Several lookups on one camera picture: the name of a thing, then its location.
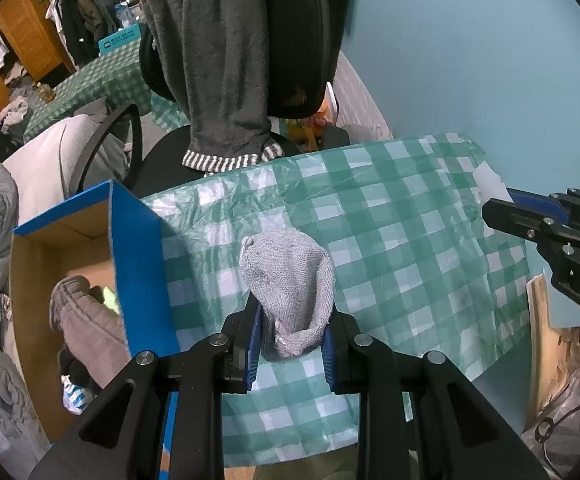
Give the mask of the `hanging dark jackets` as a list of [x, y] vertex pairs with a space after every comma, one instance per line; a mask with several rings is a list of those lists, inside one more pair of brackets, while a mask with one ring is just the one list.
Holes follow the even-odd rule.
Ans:
[[115, 0], [49, 0], [45, 18], [77, 70], [98, 58], [100, 40], [119, 30], [114, 6]]

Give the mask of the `brown fuzzy sock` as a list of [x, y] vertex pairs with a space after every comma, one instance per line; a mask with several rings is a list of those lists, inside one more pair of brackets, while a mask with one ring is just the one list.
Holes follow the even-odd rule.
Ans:
[[122, 318], [92, 295], [84, 276], [63, 278], [52, 289], [49, 325], [63, 333], [66, 347], [101, 388], [130, 362]]

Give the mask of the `dark grey striped-cuff garment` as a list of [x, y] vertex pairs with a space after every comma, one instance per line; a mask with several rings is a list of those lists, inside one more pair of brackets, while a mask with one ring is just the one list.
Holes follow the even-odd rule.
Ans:
[[183, 166], [220, 174], [281, 157], [268, 117], [266, 0], [147, 0], [145, 18], [190, 122]]

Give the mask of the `far green checkered table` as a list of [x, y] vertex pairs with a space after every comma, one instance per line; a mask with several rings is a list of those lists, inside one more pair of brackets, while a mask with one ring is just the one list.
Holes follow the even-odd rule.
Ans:
[[59, 120], [72, 116], [77, 108], [106, 98], [111, 110], [136, 104], [139, 115], [152, 114], [153, 122], [165, 132], [185, 127], [188, 118], [176, 102], [154, 93], [142, 77], [139, 39], [96, 58], [69, 76], [54, 89], [56, 97], [50, 103], [37, 100], [34, 112], [23, 133], [31, 141]]

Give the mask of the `black office chair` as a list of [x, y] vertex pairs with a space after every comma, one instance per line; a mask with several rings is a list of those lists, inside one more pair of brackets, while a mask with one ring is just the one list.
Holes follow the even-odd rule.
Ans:
[[76, 195], [98, 183], [96, 155], [128, 124], [133, 149], [120, 177], [137, 197], [299, 152], [274, 119], [319, 111], [334, 77], [345, 0], [147, 0], [139, 65], [148, 87], [187, 117], [145, 151], [138, 107], [117, 108], [92, 133], [68, 182]]

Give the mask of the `orange snack bag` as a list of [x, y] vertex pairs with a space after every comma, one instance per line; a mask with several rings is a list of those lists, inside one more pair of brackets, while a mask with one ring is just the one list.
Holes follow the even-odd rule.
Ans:
[[338, 114], [337, 101], [323, 99], [314, 115], [303, 119], [281, 119], [280, 129], [282, 134], [297, 144], [302, 152], [319, 151], [326, 126], [334, 126]]

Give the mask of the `light green microfiber cloth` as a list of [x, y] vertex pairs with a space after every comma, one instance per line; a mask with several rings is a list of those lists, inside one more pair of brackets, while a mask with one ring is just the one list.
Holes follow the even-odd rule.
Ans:
[[102, 303], [116, 315], [121, 314], [118, 296], [116, 296], [115, 292], [113, 292], [113, 290], [108, 286], [102, 289]]

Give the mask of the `light grey knit sock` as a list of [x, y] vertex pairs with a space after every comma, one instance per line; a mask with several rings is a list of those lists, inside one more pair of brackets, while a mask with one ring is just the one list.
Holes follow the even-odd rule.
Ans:
[[263, 357], [297, 359], [322, 342], [334, 306], [333, 260], [297, 229], [244, 237], [239, 269], [263, 310]]

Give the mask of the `teal plastic crate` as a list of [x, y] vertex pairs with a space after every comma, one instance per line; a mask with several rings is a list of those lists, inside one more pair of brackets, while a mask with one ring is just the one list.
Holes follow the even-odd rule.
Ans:
[[147, 26], [144, 23], [135, 23], [130, 25], [130, 27], [113, 32], [113, 34], [98, 41], [99, 55], [108, 55], [119, 48], [127, 46], [138, 47], [146, 29]]

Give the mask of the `blue cardboard box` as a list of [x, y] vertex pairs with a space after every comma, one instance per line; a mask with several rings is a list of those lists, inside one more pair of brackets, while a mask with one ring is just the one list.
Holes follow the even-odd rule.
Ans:
[[49, 325], [52, 289], [81, 275], [102, 302], [118, 296], [130, 356], [179, 350], [162, 252], [163, 222], [119, 183], [108, 181], [51, 207], [14, 229], [10, 299], [22, 376], [40, 427], [56, 443], [76, 420], [66, 407], [58, 354], [63, 333]]

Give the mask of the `wooden louvered wardrobe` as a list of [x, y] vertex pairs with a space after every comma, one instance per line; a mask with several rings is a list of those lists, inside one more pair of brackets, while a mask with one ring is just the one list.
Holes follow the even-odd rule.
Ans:
[[[56, 26], [48, 18], [46, 0], [2, 0], [0, 38], [8, 47], [6, 59], [22, 64], [32, 81], [58, 84], [75, 72]], [[9, 102], [6, 70], [0, 68], [0, 111]]]

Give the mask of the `black sock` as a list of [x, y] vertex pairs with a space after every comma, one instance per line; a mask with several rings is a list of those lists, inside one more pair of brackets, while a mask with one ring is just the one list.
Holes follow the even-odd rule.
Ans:
[[68, 347], [64, 346], [58, 354], [59, 368], [62, 376], [69, 378], [73, 385], [86, 388], [92, 393], [99, 393], [101, 388], [90, 376], [86, 366], [78, 361]]

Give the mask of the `green checkered tablecloth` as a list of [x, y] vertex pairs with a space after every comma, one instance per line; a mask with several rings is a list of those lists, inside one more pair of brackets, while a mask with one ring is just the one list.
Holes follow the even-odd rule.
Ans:
[[147, 198], [180, 348], [243, 307], [244, 237], [298, 229], [330, 253], [337, 309], [401, 353], [442, 351], [476, 378], [529, 333], [521, 240], [480, 216], [484, 151], [436, 134], [356, 144], [204, 178]]

